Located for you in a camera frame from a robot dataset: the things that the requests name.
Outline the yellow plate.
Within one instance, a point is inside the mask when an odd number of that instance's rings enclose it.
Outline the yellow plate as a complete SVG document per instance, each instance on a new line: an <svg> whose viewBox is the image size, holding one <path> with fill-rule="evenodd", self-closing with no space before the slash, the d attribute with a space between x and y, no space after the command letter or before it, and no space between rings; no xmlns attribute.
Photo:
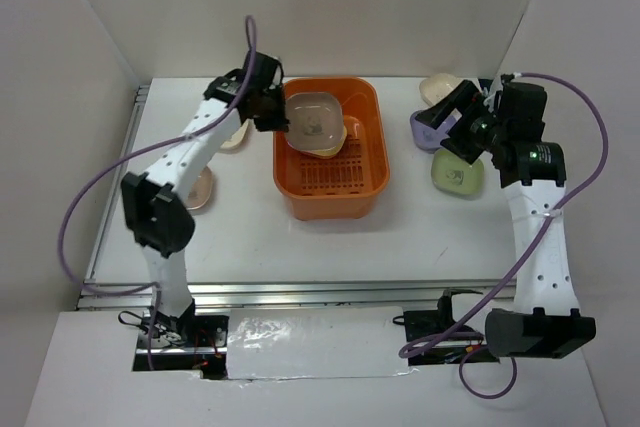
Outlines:
<svg viewBox="0 0 640 427"><path fill-rule="evenodd" d="M345 115L343 117L344 128L340 143L332 148L317 150L302 150L301 153L313 158L331 159L340 154L352 140L359 140L361 133L361 124L358 119L353 116Z"/></svg>

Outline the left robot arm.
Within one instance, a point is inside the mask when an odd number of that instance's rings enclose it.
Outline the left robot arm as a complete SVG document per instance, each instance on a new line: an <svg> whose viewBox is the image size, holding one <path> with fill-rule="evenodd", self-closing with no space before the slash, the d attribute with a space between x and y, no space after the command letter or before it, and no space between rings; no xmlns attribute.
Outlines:
<svg viewBox="0 0 640 427"><path fill-rule="evenodd" d="M279 59L248 54L244 65L215 78L170 147L143 173L121 180L125 224L141 248L154 284L152 315L176 346L196 337L195 301L188 287L185 249L195 232L189 193L220 147L251 120L261 132L285 132L284 70Z"/></svg>

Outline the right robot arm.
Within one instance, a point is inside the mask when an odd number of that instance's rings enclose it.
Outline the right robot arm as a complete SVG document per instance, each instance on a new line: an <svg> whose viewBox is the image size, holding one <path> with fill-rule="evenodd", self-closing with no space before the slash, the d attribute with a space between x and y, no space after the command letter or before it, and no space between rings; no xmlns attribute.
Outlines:
<svg viewBox="0 0 640 427"><path fill-rule="evenodd" d="M456 123L441 145L474 163L488 153L499 173L514 229L516 291L511 309L491 309L484 321L495 357L561 359L594 339L596 321L581 314L569 271L563 201L564 152L543 140L547 93L541 86L505 79L496 97L461 81L435 106L438 128Z"/></svg>

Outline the pink-brown plate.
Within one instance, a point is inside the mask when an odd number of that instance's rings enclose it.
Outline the pink-brown plate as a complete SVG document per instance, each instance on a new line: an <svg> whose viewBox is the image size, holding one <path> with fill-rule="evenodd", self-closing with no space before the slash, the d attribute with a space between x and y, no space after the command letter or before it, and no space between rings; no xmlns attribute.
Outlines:
<svg viewBox="0 0 640 427"><path fill-rule="evenodd" d="M196 213L207 208L213 199L215 177L209 167L205 167L194 182L185 201L186 208Z"/></svg>

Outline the green plate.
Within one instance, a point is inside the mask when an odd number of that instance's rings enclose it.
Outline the green plate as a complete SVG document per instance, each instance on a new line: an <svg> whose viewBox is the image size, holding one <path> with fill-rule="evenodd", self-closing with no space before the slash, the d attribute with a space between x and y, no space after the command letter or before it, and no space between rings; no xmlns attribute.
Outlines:
<svg viewBox="0 0 640 427"><path fill-rule="evenodd" d="M485 167L481 159L472 164L441 148L432 157L430 170L434 186L458 197L476 197L484 188Z"/></svg>

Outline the brown plate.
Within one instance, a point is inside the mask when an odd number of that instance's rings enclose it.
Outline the brown plate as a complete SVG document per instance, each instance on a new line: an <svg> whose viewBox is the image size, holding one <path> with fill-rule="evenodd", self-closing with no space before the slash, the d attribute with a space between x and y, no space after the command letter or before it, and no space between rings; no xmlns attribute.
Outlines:
<svg viewBox="0 0 640 427"><path fill-rule="evenodd" d="M286 100L287 143L298 151L328 150L342 139L344 120L340 102L326 92L303 92Z"/></svg>

